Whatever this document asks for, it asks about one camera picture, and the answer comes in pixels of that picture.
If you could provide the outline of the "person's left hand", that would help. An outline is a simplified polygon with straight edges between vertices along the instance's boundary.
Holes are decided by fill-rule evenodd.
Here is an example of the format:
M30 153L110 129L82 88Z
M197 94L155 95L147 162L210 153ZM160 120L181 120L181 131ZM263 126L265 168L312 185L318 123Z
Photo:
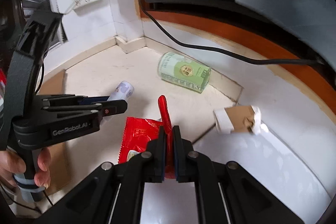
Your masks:
M37 186L43 186L46 189L50 186L50 164L51 154L49 148L43 148L38 156L38 171L34 176L34 182ZM9 188L17 186L13 179L14 173L24 173L26 171L25 162L12 151L1 151L1 182Z

